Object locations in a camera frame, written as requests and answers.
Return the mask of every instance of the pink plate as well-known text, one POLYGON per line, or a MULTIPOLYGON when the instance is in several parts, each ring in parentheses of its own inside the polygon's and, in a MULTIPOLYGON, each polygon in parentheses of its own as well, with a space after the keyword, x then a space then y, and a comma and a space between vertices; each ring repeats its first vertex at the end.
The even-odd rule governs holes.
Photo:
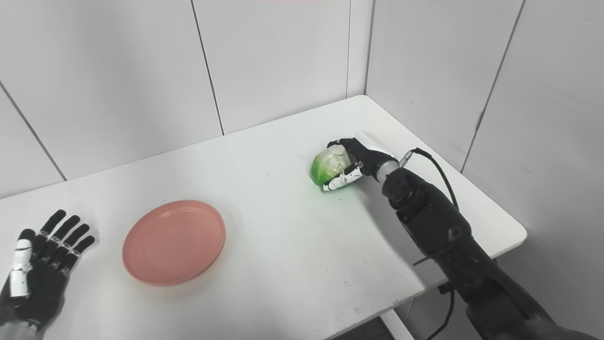
POLYGON ((209 204, 186 200, 157 207, 126 236, 121 252, 126 270, 156 286, 190 280, 214 262, 227 232, 209 204))

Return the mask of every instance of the floor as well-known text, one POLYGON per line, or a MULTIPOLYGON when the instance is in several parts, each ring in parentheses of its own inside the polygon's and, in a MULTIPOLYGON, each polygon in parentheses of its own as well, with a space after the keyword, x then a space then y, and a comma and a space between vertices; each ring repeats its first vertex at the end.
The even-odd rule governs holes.
POLYGON ((394 340, 382 320, 377 317, 349 330, 333 340, 394 340))

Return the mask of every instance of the robotic arm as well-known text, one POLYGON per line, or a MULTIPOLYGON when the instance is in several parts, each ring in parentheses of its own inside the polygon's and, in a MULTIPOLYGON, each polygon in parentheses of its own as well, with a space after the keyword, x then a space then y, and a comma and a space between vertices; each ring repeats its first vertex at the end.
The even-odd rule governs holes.
POLYGON ((466 314, 484 340, 596 340, 556 325, 485 253, 470 224, 434 185, 400 166, 391 155, 369 150, 356 139, 340 139, 328 146, 334 144, 346 148, 361 173, 382 183, 382 194, 403 227, 467 303, 466 314))

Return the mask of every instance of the white table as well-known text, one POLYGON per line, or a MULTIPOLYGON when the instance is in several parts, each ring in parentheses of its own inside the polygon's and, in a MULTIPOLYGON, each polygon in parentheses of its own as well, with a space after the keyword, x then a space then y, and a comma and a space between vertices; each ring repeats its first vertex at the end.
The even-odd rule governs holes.
MULTIPOLYGON (((326 194, 312 183, 314 156, 358 131, 397 155, 416 146, 431 151, 369 97, 349 98, 0 200, 0 270, 8 272, 21 229, 37 229, 63 208, 79 214, 100 241, 72 273, 65 306, 45 340, 294 340, 342 333, 445 278, 431 261, 411 266, 422 255, 372 178, 326 194), (184 284, 134 280, 121 262, 128 230, 151 209, 182 199, 206 201, 222 214, 221 255, 184 284)), ((489 255, 524 241, 516 220, 432 154, 489 255)), ((444 189, 423 157, 408 167, 444 189)))

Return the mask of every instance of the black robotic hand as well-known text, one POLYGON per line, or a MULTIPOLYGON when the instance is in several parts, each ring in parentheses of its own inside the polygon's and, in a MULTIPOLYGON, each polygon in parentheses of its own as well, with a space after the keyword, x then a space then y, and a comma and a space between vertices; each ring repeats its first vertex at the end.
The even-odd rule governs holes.
POLYGON ((342 138, 327 144, 327 147, 341 145, 346 150, 352 164, 340 175, 323 184, 324 191, 341 188, 355 180, 366 176, 372 176, 377 181, 383 180, 379 176, 379 170, 384 164, 389 167, 398 168, 397 160, 389 154, 367 148, 356 138, 342 138))
POLYGON ((38 234, 31 229, 21 232, 13 270, 0 293, 0 326, 25 322, 39 331, 57 315, 71 269, 94 242, 94 237, 87 236, 76 244, 90 229, 87 224, 63 240, 80 222, 76 215, 50 235, 66 215, 63 210, 54 213, 38 234))
POLYGON ((389 161, 398 162, 396 158, 391 155, 381 151, 368 149, 356 138, 334 140, 329 142, 327 147, 332 145, 343 146, 348 152, 348 155, 353 158, 353 165, 357 166, 362 174, 372 176, 375 179, 378 179, 377 174, 381 165, 389 161))

